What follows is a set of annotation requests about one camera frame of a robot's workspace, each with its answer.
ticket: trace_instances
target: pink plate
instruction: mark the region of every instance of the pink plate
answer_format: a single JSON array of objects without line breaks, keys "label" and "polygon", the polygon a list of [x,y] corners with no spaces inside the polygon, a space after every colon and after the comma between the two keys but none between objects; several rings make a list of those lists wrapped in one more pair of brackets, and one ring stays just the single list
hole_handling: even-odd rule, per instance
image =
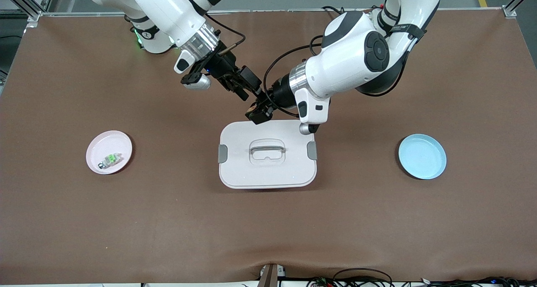
[{"label": "pink plate", "polygon": [[[118,130],[109,130],[94,138],[86,151],[88,167],[101,175],[113,174],[122,169],[129,162],[133,152],[133,144],[127,134]],[[100,169],[99,163],[106,156],[119,153],[121,159],[109,168]]]}]

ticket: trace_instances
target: wire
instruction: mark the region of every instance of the wire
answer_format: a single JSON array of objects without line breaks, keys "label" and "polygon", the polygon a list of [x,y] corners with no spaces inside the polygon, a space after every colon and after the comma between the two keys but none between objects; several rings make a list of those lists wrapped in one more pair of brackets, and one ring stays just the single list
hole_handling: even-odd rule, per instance
[{"label": "wire", "polygon": [[391,88],[389,88],[386,92],[382,92],[381,94],[369,94],[369,93],[362,93],[362,94],[365,94],[365,95],[371,96],[371,97],[380,97],[380,96],[384,96],[384,95],[388,94],[393,89],[395,89],[395,86],[397,86],[397,84],[401,80],[401,76],[403,76],[403,71],[404,71],[405,65],[407,64],[407,59],[408,59],[408,53],[407,53],[407,55],[404,56],[403,65],[401,66],[401,72],[399,72],[399,76],[397,77],[397,80],[395,80],[393,86],[391,86]]},{"label": "wire", "polygon": [[241,36],[242,39],[240,39],[240,41],[236,42],[236,43],[235,43],[235,46],[238,46],[238,45],[242,44],[242,43],[246,40],[246,35],[240,33],[239,31],[236,31],[236,30],[234,30],[234,29],[231,29],[230,27],[227,27],[227,26],[224,25],[223,23],[221,23],[221,22],[215,20],[215,19],[214,19],[212,16],[210,16],[209,14],[205,14],[205,16],[207,16],[211,21],[217,23],[217,24],[218,24],[219,26],[221,26],[222,28],[228,29],[228,31],[231,31],[231,32],[233,32],[234,34]]},{"label": "wire", "polygon": [[320,39],[320,38],[323,38],[323,35],[317,35],[316,37],[313,37],[310,41],[309,41],[309,51],[311,52],[311,55],[315,56],[317,55],[317,53],[313,50],[313,42],[315,42],[316,39]]},{"label": "wire", "polygon": [[335,280],[338,274],[342,274],[343,272],[348,272],[348,271],[372,271],[372,272],[377,272],[377,273],[383,274],[383,275],[387,276],[388,279],[390,279],[390,281],[389,281],[390,286],[394,287],[393,280],[391,279],[390,275],[388,275],[386,272],[383,272],[381,270],[376,270],[376,269],[373,269],[373,268],[347,268],[347,269],[343,269],[343,270],[340,270],[340,271],[336,272],[336,274],[334,274],[334,276],[332,277],[332,280]]},{"label": "wire", "polygon": [[6,38],[20,38],[20,39],[22,39],[23,37],[21,37],[20,35],[8,35],[8,36],[5,36],[5,37],[0,37],[0,39],[6,39]]},{"label": "wire", "polygon": [[337,12],[338,14],[343,14],[343,12],[345,12],[345,9],[343,9],[343,7],[341,7],[341,10],[337,10],[335,7],[333,6],[324,6],[324,7],[321,7],[321,9],[330,9],[330,10],[334,10],[334,12]]},{"label": "wire", "polygon": [[[312,46],[312,47],[319,47],[320,44],[313,44],[313,45],[311,45],[311,46]],[[268,67],[267,71],[265,72],[265,76],[263,76],[263,90],[265,90],[265,93],[266,93],[266,95],[267,95],[268,101],[270,101],[270,102],[272,103],[272,105],[274,105],[277,109],[279,109],[279,110],[282,111],[283,113],[286,113],[287,115],[291,115],[291,116],[293,116],[293,117],[297,117],[297,118],[299,117],[298,114],[291,113],[291,112],[289,112],[289,111],[287,111],[287,110],[284,110],[282,107],[280,107],[279,105],[277,105],[277,104],[272,100],[272,98],[270,98],[270,95],[269,95],[269,93],[267,92],[267,76],[269,75],[270,70],[272,70],[272,68],[278,63],[278,61],[280,61],[280,59],[284,58],[285,56],[288,56],[288,55],[291,54],[292,52],[296,52],[296,51],[298,51],[298,50],[302,50],[302,49],[307,49],[307,48],[309,48],[309,47],[310,47],[309,45],[307,45],[307,46],[300,46],[300,47],[298,47],[298,48],[291,49],[291,50],[285,52],[284,54],[278,56],[278,58],[277,58],[274,62],[272,62],[272,64]]]},{"label": "wire", "polygon": [[519,281],[510,277],[487,277],[477,281],[455,280],[449,282],[431,282],[428,287],[473,287],[475,285],[481,286],[481,284],[499,284],[503,287],[520,287],[521,285],[532,287],[537,285],[537,279],[534,279],[533,281]]}]

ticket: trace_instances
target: metal frame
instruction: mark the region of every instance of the metal frame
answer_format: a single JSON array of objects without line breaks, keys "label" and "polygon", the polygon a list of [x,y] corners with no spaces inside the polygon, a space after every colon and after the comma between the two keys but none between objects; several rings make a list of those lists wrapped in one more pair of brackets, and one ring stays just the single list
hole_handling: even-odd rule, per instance
[{"label": "metal frame", "polygon": [[515,18],[516,12],[514,11],[518,5],[520,5],[524,0],[511,0],[507,5],[502,7],[506,18]]},{"label": "metal frame", "polygon": [[19,9],[28,15],[29,19],[37,21],[39,15],[44,13],[45,10],[35,0],[11,0]]},{"label": "metal frame", "polygon": [[[487,8],[438,8],[438,10],[499,10],[501,7]],[[349,8],[348,10],[366,10],[366,8]],[[327,11],[317,8],[288,9],[288,10],[209,10],[209,14],[231,14],[239,12],[301,12],[301,11]],[[123,12],[46,12],[44,17],[123,17]]]}]

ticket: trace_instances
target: gray latch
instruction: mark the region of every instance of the gray latch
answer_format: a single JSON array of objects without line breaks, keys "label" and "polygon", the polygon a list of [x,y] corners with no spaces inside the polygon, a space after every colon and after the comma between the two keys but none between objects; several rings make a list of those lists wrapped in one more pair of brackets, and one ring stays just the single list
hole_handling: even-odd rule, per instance
[{"label": "gray latch", "polygon": [[218,163],[228,161],[228,147],[226,145],[218,145]]},{"label": "gray latch", "polygon": [[315,144],[315,141],[308,142],[306,148],[308,150],[308,158],[317,160],[317,145]]}]

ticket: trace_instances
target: green object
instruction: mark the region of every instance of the green object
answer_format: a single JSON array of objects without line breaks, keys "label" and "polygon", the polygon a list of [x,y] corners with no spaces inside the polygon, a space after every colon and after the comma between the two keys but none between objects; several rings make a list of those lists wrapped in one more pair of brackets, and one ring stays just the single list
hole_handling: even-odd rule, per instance
[{"label": "green object", "polygon": [[108,155],[106,158],[108,159],[109,163],[115,163],[117,161],[115,155]]}]

